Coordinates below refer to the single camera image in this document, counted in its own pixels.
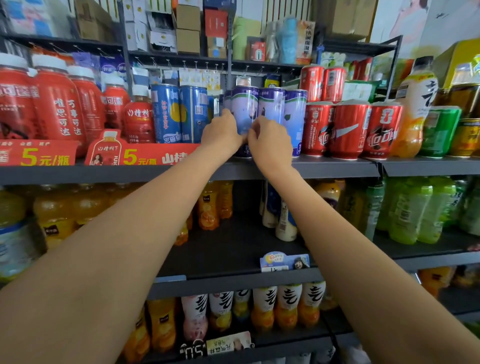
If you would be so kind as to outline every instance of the brown box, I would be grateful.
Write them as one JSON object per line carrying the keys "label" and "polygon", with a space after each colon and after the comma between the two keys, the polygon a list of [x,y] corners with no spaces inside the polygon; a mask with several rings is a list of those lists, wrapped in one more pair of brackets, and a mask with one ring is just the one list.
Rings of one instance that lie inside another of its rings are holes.
{"label": "brown box", "polygon": [[201,31],[200,8],[190,5],[177,6],[177,28]]}
{"label": "brown box", "polygon": [[370,35],[377,0],[314,1],[313,14],[328,36],[360,40]]}
{"label": "brown box", "polygon": [[112,18],[95,0],[75,0],[78,30],[83,39],[114,42]]}
{"label": "brown box", "polygon": [[178,52],[200,54],[200,32],[196,30],[177,29]]}

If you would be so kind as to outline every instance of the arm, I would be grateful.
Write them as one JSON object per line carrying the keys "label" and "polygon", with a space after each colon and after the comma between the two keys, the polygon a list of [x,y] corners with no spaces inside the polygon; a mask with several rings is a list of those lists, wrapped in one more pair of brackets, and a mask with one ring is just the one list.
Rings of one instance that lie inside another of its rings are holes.
{"label": "arm", "polygon": [[287,203],[373,362],[478,363],[480,341],[292,168],[285,128],[262,118],[254,129],[257,166]]}
{"label": "arm", "polygon": [[41,257],[0,291],[5,363],[114,363],[215,170],[242,144],[224,111],[202,145]]}

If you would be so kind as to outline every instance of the red can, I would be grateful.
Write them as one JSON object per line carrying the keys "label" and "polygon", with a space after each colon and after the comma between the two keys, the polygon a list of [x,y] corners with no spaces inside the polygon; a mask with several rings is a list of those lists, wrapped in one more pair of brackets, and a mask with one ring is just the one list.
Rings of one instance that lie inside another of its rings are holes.
{"label": "red can", "polygon": [[0,139],[40,139],[28,63],[0,53]]}
{"label": "red can", "polygon": [[87,67],[69,66],[68,73],[77,87],[80,108],[84,116],[87,143],[99,139],[105,129],[105,105],[102,91],[95,83],[93,71]]}
{"label": "red can", "polygon": [[363,151],[370,112],[367,101],[349,100],[335,106],[330,152],[333,158],[357,160]]}
{"label": "red can", "polygon": [[103,103],[107,113],[106,129],[120,129],[122,137],[126,136],[125,106],[130,97],[125,90],[123,78],[110,75],[105,80],[106,88],[103,93]]}
{"label": "red can", "polygon": [[77,88],[67,76],[67,63],[60,58],[34,54],[32,63],[38,74],[31,88],[40,129],[45,139],[76,140],[77,157],[87,152],[84,119]]}
{"label": "red can", "polygon": [[307,102],[320,101],[324,68],[316,64],[304,66],[300,73],[300,89],[307,91]]}
{"label": "red can", "polygon": [[305,109],[302,154],[321,157],[328,148],[333,127],[333,102],[309,102]]}
{"label": "red can", "polygon": [[125,106],[125,127],[129,143],[155,143],[152,104],[148,86],[133,85],[134,101]]}
{"label": "red can", "polygon": [[373,58],[367,58],[361,62],[359,62],[358,72],[356,73],[355,80],[358,81],[369,81],[370,80],[370,72],[372,71],[372,63]]}
{"label": "red can", "polygon": [[398,102],[375,102],[372,104],[372,114],[362,157],[373,160],[387,159],[402,109],[402,104]]}
{"label": "red can", "polygon": [[347,71],[343,67],[328,68],[324,72],[324,86],[322,101],[338,103],[342,101],[343,86],[347,78]]}

